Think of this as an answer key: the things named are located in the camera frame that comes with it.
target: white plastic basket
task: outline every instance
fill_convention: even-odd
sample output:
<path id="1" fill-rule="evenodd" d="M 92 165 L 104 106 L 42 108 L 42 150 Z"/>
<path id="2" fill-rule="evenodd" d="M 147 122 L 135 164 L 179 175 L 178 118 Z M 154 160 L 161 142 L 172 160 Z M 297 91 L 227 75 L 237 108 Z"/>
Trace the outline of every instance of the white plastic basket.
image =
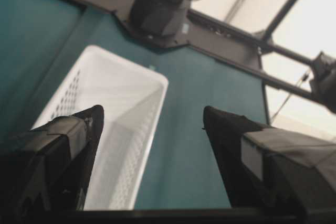
<path id="1" fill-rule="evenodd" d="M 168 81 L 97 46 L 87 47 L 34 128 L 100 104 L 104 128 L 85 210 L 133 209 Z"/>

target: teal backdrop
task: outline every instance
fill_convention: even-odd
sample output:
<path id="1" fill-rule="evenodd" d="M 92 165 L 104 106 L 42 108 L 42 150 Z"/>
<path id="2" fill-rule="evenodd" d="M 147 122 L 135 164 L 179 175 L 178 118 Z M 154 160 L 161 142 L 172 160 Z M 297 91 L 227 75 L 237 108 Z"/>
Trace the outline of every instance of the teal backdrop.
<path id="1" fill-rule="evenodd" d="M 230 207 L 204 130 L 212 105 L 266 122 L 261 81 L 189 47 L 153 50 L 109 13 L 66 0 L 0 0 L 0 150 L 28 130 L 88 45 L 98 45 L 169 80 L 137 209 Z"/>

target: metal frame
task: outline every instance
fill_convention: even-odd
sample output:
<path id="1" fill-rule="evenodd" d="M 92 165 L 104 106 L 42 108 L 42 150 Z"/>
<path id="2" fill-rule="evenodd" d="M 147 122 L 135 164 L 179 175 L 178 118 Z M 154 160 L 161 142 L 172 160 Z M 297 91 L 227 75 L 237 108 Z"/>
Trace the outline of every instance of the metal frame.
<path id="1" fill-rule="evenodd" d="M 276 209 L 227 208 L 216 210 L 73 211 L 41 213 L 34 223 L 227 223 L 303 224 L 297 216 Z"/>
<path id="2" fill-rule="evenodd" d="M 260 57 L 270 52 L 276 52 L 299 63 L 312 66 L 312 60 L 291 51 L 285 47 L 275 44 L 271 35 L 289 12 L 296 0 L 287 0 L 280 12 L 276 15 L 268 28 L 260 34 L 251 34 L 232 25 L 215 20 L 207 15 L 190 9 L 186 23 L 190 27 L 187 35 L 177 35 L 170 40 L 153 38 L 134 31 L 129 25 L 128 12 L 134 0 L 71 0 L 83 5 L 94 5 L 98 8 L 115 13 L 121 24 L 129 33 L 145 42 L 157 44 L 161 47 L 178 47 L 189 45 L 209 56 L 212 56 L 224 63 L 227 63 L 252 76 L 260 78 L 264 85 L 276 89 L 282 89 L 323 104 L 323 101 L 314 93 L 298 88 L 285 81 L 279 80 L 262 71 Z"/>

